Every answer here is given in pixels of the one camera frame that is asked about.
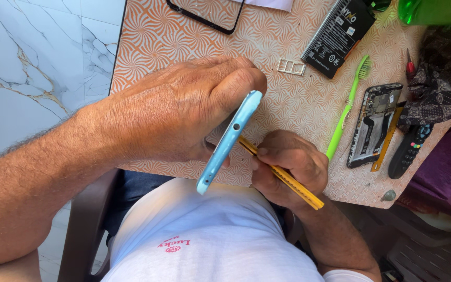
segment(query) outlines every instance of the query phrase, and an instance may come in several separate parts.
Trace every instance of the sim tray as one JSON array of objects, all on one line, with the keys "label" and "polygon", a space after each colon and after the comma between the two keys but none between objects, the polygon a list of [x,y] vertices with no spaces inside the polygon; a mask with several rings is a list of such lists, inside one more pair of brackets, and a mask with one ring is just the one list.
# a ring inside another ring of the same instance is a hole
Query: sim tray
[{"label": "sim tray", "polygon": [[292,60],[281,59],[281,58],[280,58],[280,61],[278,62],[278,71],[279,72],[304,75],[305,70],[306,70],[305,63],[296,63]]}]

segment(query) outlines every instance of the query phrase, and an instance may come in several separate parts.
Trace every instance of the man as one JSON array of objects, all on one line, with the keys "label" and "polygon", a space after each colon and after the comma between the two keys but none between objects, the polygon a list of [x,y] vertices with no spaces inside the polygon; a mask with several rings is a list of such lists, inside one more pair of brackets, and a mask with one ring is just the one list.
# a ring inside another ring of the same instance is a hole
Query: man
[{"label": "man", "polygon": [[[179,63],[1,156],[0,281],[40,280],[37,247],[57,211],[89,183],[133,160],[207,161],[213,145],[204,137],[248,92],[266,87],[245,58]],[[327,157],[287,131],[259,147],[252,182],[262,194],[213,184],[201,196],[194,180],[173,179],[142,197],[114,238],[104,280],[380,281],[360,234],[322,194]],[[325,206],[313,210],[266,164],[289,169]],[[266,199],[302,221],[317,268],[284,239]]]}]

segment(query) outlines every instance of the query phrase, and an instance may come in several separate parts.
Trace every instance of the tv remote control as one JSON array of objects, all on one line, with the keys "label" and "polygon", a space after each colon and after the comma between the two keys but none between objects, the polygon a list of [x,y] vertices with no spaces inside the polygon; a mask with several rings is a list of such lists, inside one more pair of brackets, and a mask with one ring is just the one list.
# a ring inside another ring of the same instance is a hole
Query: tv remote control
[{"label": "tv remote control", "polygon": [[434,125],[412,125],[389,164],[389,177],[400,178],[417,156]]}]

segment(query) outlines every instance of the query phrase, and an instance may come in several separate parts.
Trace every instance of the green bottle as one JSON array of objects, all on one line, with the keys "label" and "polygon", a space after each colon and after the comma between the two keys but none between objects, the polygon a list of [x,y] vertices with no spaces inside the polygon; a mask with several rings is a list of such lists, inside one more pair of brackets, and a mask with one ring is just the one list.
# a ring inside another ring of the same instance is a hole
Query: green bottle
[{"label": "green bottle", "polygon": [[398,16],[407,25],[451,25],[451,0],[399,0]]}]

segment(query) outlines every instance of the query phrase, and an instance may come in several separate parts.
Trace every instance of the hand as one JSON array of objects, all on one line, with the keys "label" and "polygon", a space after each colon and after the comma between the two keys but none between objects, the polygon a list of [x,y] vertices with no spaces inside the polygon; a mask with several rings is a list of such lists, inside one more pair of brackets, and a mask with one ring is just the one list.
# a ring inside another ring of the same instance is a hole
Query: hand
[{"label": "hand", "polygon": [[259,145],[252,159],[252,184],[269,201],[294,213],[310,208],[304,199],[279,180],[269,165],[290,170],[298,182],[315,196],[321,196],[328,183],[328,157],[316,146],[290,131],[273,131]]},{"label": "hand", "polygon": [[197,59],[146,75],[76,118],[120,162],[207,161],[215,146],[205,136],[250,91],[266,89],[266,76],[246,58]]}]

